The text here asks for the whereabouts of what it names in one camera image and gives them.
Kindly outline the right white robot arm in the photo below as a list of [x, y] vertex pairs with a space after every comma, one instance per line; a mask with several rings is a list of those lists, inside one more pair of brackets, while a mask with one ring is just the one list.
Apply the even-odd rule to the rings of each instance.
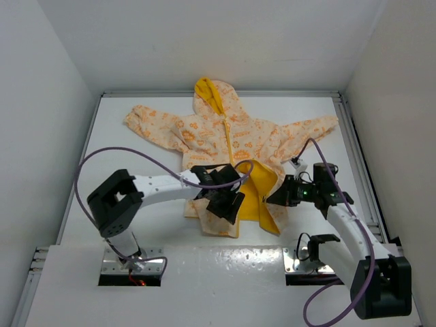
[[329, 267], [335, 279], [346, 285], [352, 311], [362, 320], [407, 316], [412, 311], [411, 265], [389, 251], [359, 219], [354, 201], [339, 190], [336, 165], [316, 163], [313, 178], [304, 181], [306, 164], [292, 160], [294, 174], [266, 200], [267, 204], [295, 207], [312, 203], [333, 228], [330, 234], [309, 234], [305, 245], [297, 243], [288, 257], [293, 272], [314, 273]]

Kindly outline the metal base plate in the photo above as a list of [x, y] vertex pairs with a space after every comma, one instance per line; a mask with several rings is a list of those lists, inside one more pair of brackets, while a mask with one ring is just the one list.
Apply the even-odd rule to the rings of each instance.
[[282, 248], [284, 271], [287, 275], [326, 277], [335, 276], [334, 270], [328, 265], [320, 266], [310, 260], [303, 260], [297, 257], [296, 250], [288, 247]]
[[104, 251], [101, 275], [127, 276], [131, 272], [135, 276], [160, 275], [165, 266], [165, 259], [162, 257], [162, 248], [147, 248], [140, 250], [141, 255], [136, 256], [140, 262], [132, 262], [121, 259], [111, 248]]

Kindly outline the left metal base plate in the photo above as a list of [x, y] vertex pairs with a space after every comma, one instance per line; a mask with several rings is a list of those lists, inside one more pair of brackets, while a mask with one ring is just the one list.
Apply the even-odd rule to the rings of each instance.
[[101, 275], [127, 276], [131, 272], [135, 276], [160, 275], [165, 266], [165, 259], [162, 257], [162, 248], [147, 248], [140, 250], [141, 255], [136, 256], [140, 262], [132, 262], [121, 259], [111, 248], [104, 251]]

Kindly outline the orange patterned hooded jacket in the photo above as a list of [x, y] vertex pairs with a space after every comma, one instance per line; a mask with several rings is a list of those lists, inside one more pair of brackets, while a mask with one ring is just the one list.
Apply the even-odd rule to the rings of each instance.
[[288, 125], [250, 117], [234, 88], [201, 78], [195, 85], [193, 114], [178, 116], [138, 105], [125, 117], [133, 132], [183, 155], [183, 169], [213, 164], [237, 165], [242, 173], [254, 163], [241, 187], [245, 195], [237, 221], [250, 220], [271, 234], [286, 229], [287, 210], [265, 199], [285, 179], [283, 163], [297, 156], [309, 138], [321, 140], [338, 124], [335, 116], [321, 116]]

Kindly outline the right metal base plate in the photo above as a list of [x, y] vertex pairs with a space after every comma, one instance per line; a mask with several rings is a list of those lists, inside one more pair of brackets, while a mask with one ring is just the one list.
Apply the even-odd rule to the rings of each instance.
[[287, 275], [326, 277], [335, 276], [334, 270], [328, 265], [320, 266], [310, 260], [303, 260], [297, 257], [296, 250], [288, 247], [282, 248], [284, 271]]

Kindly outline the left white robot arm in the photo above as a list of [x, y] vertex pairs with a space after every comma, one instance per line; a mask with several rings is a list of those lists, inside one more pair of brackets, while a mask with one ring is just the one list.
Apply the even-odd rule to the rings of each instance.
[[230, 164], [220, 170], [194, 166], [161, 176], [134, 176], [122, 169], [93, 191], [87, 204], [100, 236], [122, 263], [135, 264], [146, 260], [129, 228], [141, 208], [173, 200], [206, 200], [207, 213], [233, 225], [245, 199], [242, 183], [243, 178]]

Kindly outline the aluminium table frame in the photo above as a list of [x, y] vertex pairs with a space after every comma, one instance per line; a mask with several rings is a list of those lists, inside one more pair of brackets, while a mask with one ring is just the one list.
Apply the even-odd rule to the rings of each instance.
[[[320, 147], [339, 166], [338, 180], [354, 199], [361, 219], [387, 240], [357, 135], [343, 97], [337, 92], [238, 92], [253, 118], [287, 124], [335, 114], [339, 127]], [[193, 113], [191, 92], [107, 92], [102, 95], [83, 155], [106, 147], [126, 146], [181, 168], [181, 155], [131, 132], [124, 117], [138, 104], [178, 114]], [[79, 192], [84, 199], [116, 169], [131, 174], [165, 172], [131, 153], [108, 151], [83, 167]], [[197, 219], [183, 217], [183, 201], [148, 206], [133, 220], [138, 242], [161, 247], [168, 267], [160, 287], [98, 286], [105, 242], [74, 196], [65, 210], [56, 245], [44, 249], [44, 264], [29, 276], [13, 326], [306, 326], [302, 308], [319, 288], [286, 286], [282, 246], [300, 232], [334, 232], [312, 204], [291, 208], [292, 224], [273, 236], [254, 221], [240, 223], [239, 238], [202, 234]]]

